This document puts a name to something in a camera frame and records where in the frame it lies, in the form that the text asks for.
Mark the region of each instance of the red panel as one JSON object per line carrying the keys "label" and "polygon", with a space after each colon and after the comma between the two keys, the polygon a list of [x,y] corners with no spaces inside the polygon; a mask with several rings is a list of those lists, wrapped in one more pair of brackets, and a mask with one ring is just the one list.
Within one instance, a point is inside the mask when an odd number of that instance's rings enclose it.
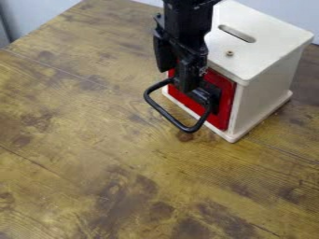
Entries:
{"label": "red panel", "polygon": [[[169,72],[169,76],[175,75],[175,70]],[[221,131],[229,129],[230,116],[233,112],[234,98],[235,98],[235,83],[222,76],[217,71],[209,69],[205,79],[222,89],[221,105],[218,115],[211,114],[207,121],[215,125]],[[205,113],[205,107],[193,100],[186,94],[179,92],[174,85],[169,85],[169,94],[175,97],[194,112],[199,115]]]}

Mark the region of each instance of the black handle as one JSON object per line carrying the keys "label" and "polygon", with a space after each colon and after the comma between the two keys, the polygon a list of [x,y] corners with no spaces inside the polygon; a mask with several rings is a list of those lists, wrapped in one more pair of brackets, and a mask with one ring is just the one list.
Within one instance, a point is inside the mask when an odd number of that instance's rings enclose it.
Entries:
{"label": "black handle", "polygon": [[186,125],[183,125],[182,122],[179,122],[179,120],[162,108],[162,106],[150,97],[150,94],[154,91],[157,91],[158,89],[161,89],[162,87],[165,87],[169,84],[174,84],[174,82],[175,81],[173,78],[167,78],[165,81],[162,81],[162,82],[157,83],[154,86],[151,86],[145,92],[145,100],[182,131],[185,131],[189,134],[193,134],[201,129],[201,127],[205,124],[205,121],[210,117],[210,114],[211,114],[213,108],[214,108],[214,101],[210,100],[210,104],[207,105],[206,112],[205,112],[203,116],[201,117],[201,119],[198,120],[197,125],[193,127],[187,127]]}

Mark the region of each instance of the robotic arm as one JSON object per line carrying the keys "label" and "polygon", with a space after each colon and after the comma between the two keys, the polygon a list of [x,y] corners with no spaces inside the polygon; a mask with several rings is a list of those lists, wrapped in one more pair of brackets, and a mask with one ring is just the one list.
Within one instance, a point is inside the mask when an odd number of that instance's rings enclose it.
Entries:
{"label": "robotic arm", "polygon": [[[213,29],[214,5],[221,0],[163,0],[165,15],[155,17],[154,44],[161,72],[175,69],[175,76],[154,85],[145,93],[147,103],[186,132],[197,132],[210,114],[218,113],[219,88],[205,81],[209,49],[205,36]],[[151,99],[150,94],[174,84],[182,93],[206,107],[194,127],[185,126]]]}

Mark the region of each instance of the wooden table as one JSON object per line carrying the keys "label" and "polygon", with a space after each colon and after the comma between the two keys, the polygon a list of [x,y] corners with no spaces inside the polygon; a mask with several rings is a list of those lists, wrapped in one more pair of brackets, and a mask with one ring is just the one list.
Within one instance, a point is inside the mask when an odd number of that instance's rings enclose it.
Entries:
{"label": "wooden table", "polygon": [[243,140],[183,134],[142,99],[158,11],[83,1],[0,51],[0,238],[319,238],[319,48]]}

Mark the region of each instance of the wooden tabletop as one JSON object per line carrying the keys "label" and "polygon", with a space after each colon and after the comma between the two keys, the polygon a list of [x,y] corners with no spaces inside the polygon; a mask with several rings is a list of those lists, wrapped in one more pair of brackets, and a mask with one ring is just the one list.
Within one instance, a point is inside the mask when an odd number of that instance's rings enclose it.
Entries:
{"label": "wooden tabletop", "polygon": [[243,140],[183,134],[142,99],[158,11],[83,1],[0,51],[0,238],[318,238],[319,48]]}

